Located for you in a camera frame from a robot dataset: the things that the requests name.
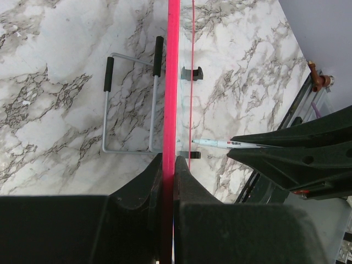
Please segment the red line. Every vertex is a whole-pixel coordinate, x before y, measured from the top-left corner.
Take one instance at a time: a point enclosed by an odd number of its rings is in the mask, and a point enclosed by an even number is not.
[[[165,107],[163,136],[163,186],[161,215],[161,264],[172,257],[173,185],[175,174],[175,140],[177,111],[178,51],[180,0],[169,0],[167,22]]]
[[[194,38],[195,38],[195,7],[192,0],[192,55],[191,55],[191,98],[189,111],[189,150],[188,150],[188,167],[191,169],[191,143],[192,143],[192,105],[193,105],[193,63],[194,63]]]

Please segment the pen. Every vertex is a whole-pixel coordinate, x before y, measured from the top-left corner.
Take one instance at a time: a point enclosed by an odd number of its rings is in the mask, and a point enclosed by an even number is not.
[[[247,143],[247,142],[239,142],[239,141],[225,141],[225,140],[212,140],[212,139],[193,139],[193,143],[202,146],[209,146],[209,147],[217,147],[219,149],[259,149],[262,147],[275,147],[275,146],[268,146],[268,145],[261,145],[261,144],[254,144],[254,143]]]

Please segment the brown metal fitting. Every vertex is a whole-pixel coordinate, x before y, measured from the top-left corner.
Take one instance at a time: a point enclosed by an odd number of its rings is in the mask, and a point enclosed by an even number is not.
[[[317,70],[315,69],[315,63],[309,61],[308,67],[311,71],[310,76],[315,84],[313,86],[313,92],[319,92],[323,87],[330,87],[334,84],[334,77],[328,75],[318,75]]]

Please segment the black rubber grip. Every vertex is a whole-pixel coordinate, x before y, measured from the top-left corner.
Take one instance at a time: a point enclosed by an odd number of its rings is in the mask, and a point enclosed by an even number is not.
[[[106,62],[105,80],[104,80],[104,92],[111,92],[112,83],[112,72],[114,69],[114,58],[108,57]]]
[[[163,45],[164,38],[162,36],[156,37],[155,43],[155,53],[154,53],[154,67],[153,67],[153,76],[161,75],[161,62],[163,58]]]

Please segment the marble table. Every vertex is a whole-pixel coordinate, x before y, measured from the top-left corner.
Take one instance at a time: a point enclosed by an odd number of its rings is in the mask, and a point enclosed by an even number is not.
[[[187,16],[191,1],[185,2]],[[103,78],[111,52],[153,60],[156,36],[166,39],[167,13],[162,0],[2,3],[1,195],[110,194],[145,169],[152,156],[101,151]],[[183,22],[181,34],[190,41],[190,23]],[[205,79],[194,83],[192,136],[228,139],[276,129],[309,73],[278,0],[196,1],[195,40],[194,66]],[[110,147],[147,150],[151,73],[115,60]],[[193,147],[202,153],[191,161],[193,175],[233,202],[251,169],[228,160],[226,150]]]

